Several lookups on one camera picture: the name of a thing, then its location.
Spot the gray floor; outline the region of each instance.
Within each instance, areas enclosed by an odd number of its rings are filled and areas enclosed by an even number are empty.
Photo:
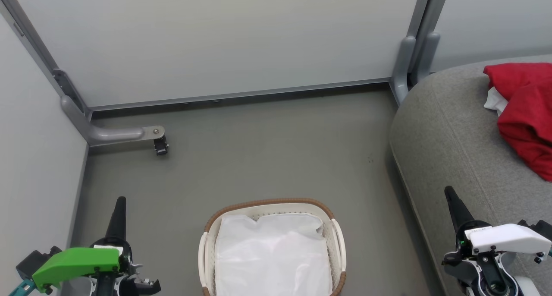
[[[209,217],[237,202],[309,197],[343,228],[343,296],[441,295],[390,156],[389,90],[97,120],[163,125],[171,145],[91,151],[73,245],[103,237],[116,198],[128,198],[127,237],[161,295],[200,295],[197,250]]]

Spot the red cloth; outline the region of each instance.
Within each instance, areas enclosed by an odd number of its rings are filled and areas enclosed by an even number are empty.
[[[552,182],[552,64],[507,63],[483,72],[489,87],[508,100],[500,134],[531,170]]]

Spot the green robot part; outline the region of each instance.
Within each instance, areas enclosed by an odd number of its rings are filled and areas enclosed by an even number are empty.
[[[53,255],[33,274],[33,281],[40,293],[49,285],[60,288],[60,283],[95,272],[119,269],[118,249],[73,247]]]

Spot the brown basket rim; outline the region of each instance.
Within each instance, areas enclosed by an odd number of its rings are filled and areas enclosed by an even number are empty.
[[[226,212],[230,212],[233,210],[239,210],[244,208],[250,208],[252,206],[259,206],[259,205],[269,205],[269,204],[285,204],[285,203],[307,203],[312,204],[315,206],[318,206],[320,209],[322,209],[329,217],[329,219],[335,219],[333,216],[333,213],[331,210],[322,202],[310,199],[310,198],[280,198],[280,199],[266,199],[266,200],[258,200],[258,201],[250,201],[250,202],[243,202],[238,203],[234,205],[227,206],[226,208],[222,208],[219,211],[217,211],[213,216],[209,219],[207,222],[207,225],[205,225],[205,232],[208,233],[211,229],[213,223],[215,223],[215,220],[219,218],[222,214]],[[345,285],[345,279],[347,278],[347,273],[345,271],[341,272],[341,275],[339,276],[339,282],[337,283],[336,289],[329,295],[329,296],[337,296],[341,294],[341,290],[343,290],[343,286]],[[204,287],[203,288],[203,296],[211,296],[209,293],[209,289]]]

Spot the basket handle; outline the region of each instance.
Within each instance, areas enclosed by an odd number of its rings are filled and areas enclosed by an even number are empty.
[[[345,271],[347,268],[347,251],[345,250],[345,239],[343,238],[343,232],[336,219],[332,219],[333,227],[336,229],[337,241],[339,242],[339,252],[341,253],[341,271]]]
[[[199,252],[198,252],[198,269],[199,269],[199,282],[202,287],[207,287],[205,283],[205,242],[207,241],[207,233],[203,233],[201,240],[199,240]]]

